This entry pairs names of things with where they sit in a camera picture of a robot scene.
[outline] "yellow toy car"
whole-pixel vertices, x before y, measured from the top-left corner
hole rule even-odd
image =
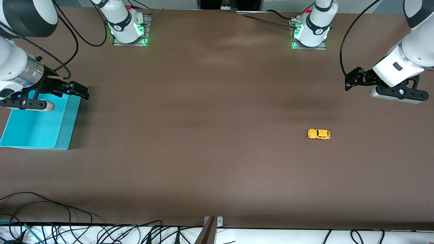
[[[316,129],[308,129],[307,137],[310,139],[321,139],[321,140],[328,140],[331,138],[330,131],[316,130]]]

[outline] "metal plate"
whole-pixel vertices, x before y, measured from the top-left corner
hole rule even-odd
[[[113,37],[113,45],[114,46],[147,46],[149,39],[149,31],[151,29],[151,15],[144,14],[143,15],[143,36],[139,37],[136,41],[132,43],[121,43],[115,37]]]
[[[289,21],[289,25],[293,26],[293,27],[297,27],[296,26],[296,21],[290,20]],[[319,46],[316,47],[309,47],[309,46],[305,46],[303,45],[298,39],[294,38],[294,34],[295,34],[295,29],[291,28],[291,42],[292,42],[292,47],[293,49],[306,49],[306,50],[327,50],[327,46],[326,46],[326,41],[322,41],[321,44]]]
[[[204,219],[204,225],[207,223],[207,220],[209,219],[209,216],[205,216]],[[217,227],[222,227],[223,226],[223,216],[217,216]]]

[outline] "blue box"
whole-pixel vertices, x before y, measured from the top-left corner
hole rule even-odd
[[[12,109],[0,146],[20,149],[67,150],[81,98],[40,94],[55,108],[50,112]]]

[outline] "table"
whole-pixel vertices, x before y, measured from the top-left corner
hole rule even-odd
[[[102,39],[95,10],[64,9],[89,41]],[[164,10],[147,47],[80,41],[68,67],[90,100],[70,150],[0,148],[0,193],[35,191],[104,223],[197,225],[222,215],[237,227],[432,228],[434,99],[412,105],[373,99],[365,87],[344,91],[339,47],[355,17],[336,16],[326,51],[292,50],[284,27],[220,10]],[[345,45],[346,71],[371,68],[408,32],[404,16],[362,17]],[[61,60],[75,48],[61,24],[33,40]],[[423,73],[419,88],[434,94],[433,78]],[[0,109],[0,132],[8,115]],[[308,140],[309,128],[333,138]],[[21,219],[67,214],[41,204]]]

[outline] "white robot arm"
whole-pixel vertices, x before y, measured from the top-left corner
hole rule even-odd
[[[35,58],[13,42],[16,35],[50,36],[57,22],[52,0],[0,0],[0,106],[50,111],[53,103],[38,100],[38,94],[89,98],[86,87],[52,79],[58,75],[42,64],[42,58]],[[35,91],[32,98],[30,91]]]
[[[315,47],[321,44],[330,30],[330,23],[338,12],[335,0],[316,0],[311,12],[305,12],[297,19],[302,19],[302,27],[294,36],[303,45]]]
[[[375,98],[416,104],[429,98],[417,85],[419,74],[434,66],[434,0],[404,0],[404,13],[411,32],[371,70],[358,67],[351,71],[345,78],[345,90],[375,85],[370,91]]]
[[[115,38],[121,43],[132,43],[144,35],[143,14],[126,8],[122,0],[92,0],[108,20]]]
[[[373,68],[393,87],[434,66],[434,1],[405,0],[404,13],[411,32],[393,46]]]

